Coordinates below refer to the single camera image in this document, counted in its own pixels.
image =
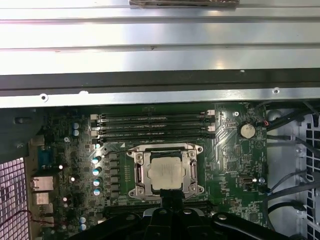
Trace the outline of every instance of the chip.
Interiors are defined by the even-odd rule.
[[[181,159],[177,156],[152,159],[148,177],[154,190],[180,189],[183,183]]]
[[[258,220],[259,220],[258,213],[256,212],[249,213],[249,221],[257,222]]]

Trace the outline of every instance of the white capacitor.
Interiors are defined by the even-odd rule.
[[[80,127],[80,125],[79,125],[79,123],[74,122],[74,123],[72,124],[72,127],[73,127],[73,129],[78,129],[78,128]]]
[[[85,225],[85,224],[81,224],[80,225],[80,230],[81,231],[84,231],[84,230],[86,230],[87,229],[87,225]]]
[[[79,136],[80,132],[79,132],[79,130],[73,130],[72,134],[73,134],[73,136],[77,137],[77,136]]]
[[[79,218],[79,223],[84,224],[87,221],[87,219],[85,217],[80,217]]]

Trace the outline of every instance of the screw hole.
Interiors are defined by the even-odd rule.
[[[278,94],[280,93],[280,89],[276,87],[275,89],[272,90],[273,94]]]

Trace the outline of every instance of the capacitor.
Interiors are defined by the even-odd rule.
[[[96,189],[93,191],[93,195],[99,196],[100,193],[101,193],[101,191],[102,191],[101,187],[98,187],[98,188],[96,188]]]
[[[77,122],[74,122],[73,124],[72,124],[72,128],[73,129],[78,129],[80,127],[80,125],[79,125],[79,123],[77,123]]]
[[[101,178],[100,178],[100,177],[96,178],[96,179],[93,181],[93,185],[94,185],[95,187],[98,187],[98,186],[100,185],[100,183],[101,183]]]
[[[91,160],[93,164],[98,164],[100,161],[101,161],[101,156],[96,156]]]
[[[84,216],[79,218],[79,223],[81,223],[81,224],[84,224],[86,221],[87,221],[87,219]]]
[[[62,198],[62,200],[63,200],[64,202],[67,202],[68,200],[71,200],[71,198],[72,198],[72,195],[69,193],[69,194],[67,194],[66,196],[64,196],[64,197]]]
[[[80,179],[80,175],[79,174],[75,174],[75,175],[71,175],[70,176],[70,181],[71,182],[75,182],[76,180]]]
[[[95,168],[95,169],[93,169],[92,170],[92,174],[94,175],[94,176],[98,176],[99,175],[99,173],[101,172],[101,167],[97,167],[97,168]]]
[[[256,134],[256,128],[251,123],[245,122],[239,126],[238,133],[245,139],[251,139]]]
[[[72,134],[73,134],[73,136],[77,137],[77,136],[79,136],[80,132],[79,132],[79,130],[76,129],[76,130],[73,130]]]
[[[67,207],[69,207],[71,204],[72,204],[72,201],[69,199],[69,200],[67,200],[67,201],[63,204],[63,207],[67,208]]]
[[[85,225],[85,224],[81,224],[80,225],[80,230],[81,231],[84,231],[84,230],[86,230],[87,229],[87,225]]]

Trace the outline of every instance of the red wire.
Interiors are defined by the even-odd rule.
[[[0,223],[0,228],[7,222],[9,222],[11,219],[13,219],[15,216],[21,214],[21,213],[28,213],[29,214],[29,217],[30,217],[30,220],[32,222],[35,222],[35,223],[40,223],[40,224],[51,224],[51,225],[55,225],[54,222],[49,222],[49,221],[44,221],[44,220],[36,220],[33,218],[33,214],[30,210],[20,210],[20,211],[17,211],[15,214],[13,214],[11,217],[9,217],[8,219],[6,219],[4,222]]]

